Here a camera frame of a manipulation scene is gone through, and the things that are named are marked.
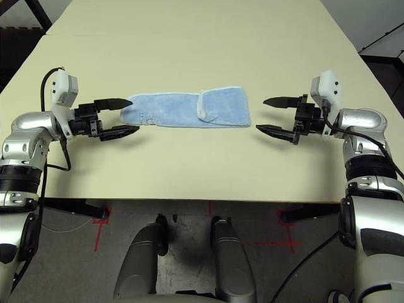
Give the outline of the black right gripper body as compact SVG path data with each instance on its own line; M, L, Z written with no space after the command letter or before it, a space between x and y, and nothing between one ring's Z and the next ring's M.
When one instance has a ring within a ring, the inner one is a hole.
M292 143L297 145L301 136L308 134L322 134L325 126L325 121L322 117L321 108L316 104L307 102L307 94L299 97L297 102L295 122L294 122L294 138Z

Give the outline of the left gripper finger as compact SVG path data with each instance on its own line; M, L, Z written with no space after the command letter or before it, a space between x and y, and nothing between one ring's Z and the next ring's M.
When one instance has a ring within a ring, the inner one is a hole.
M113 128L103 130L99 135L99 139L100 141L116 140L129 136L130 134L137 132L139 129L139 126L114 126Z
M97 111L101 110L121 110L132 105L132 102L124 98L105 98L94 100L93 103Z

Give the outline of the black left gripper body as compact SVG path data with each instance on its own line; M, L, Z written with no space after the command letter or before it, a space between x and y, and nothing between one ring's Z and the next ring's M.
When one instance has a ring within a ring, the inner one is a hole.
M80 104L74 110L73 119L68 121L72 134L99 137L102 132L102 123L98 119L98 113L96 103Z

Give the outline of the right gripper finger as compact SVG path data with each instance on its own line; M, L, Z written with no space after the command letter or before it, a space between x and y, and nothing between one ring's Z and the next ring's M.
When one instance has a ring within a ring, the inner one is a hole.
M293 131L284 130L281 127L270 124L256 125L256 128L262 133L273 138L288 141L292 144L297 144L297 136Z
M300 97L273 97L266 99L263 103L281 109L297 108L300 104Z

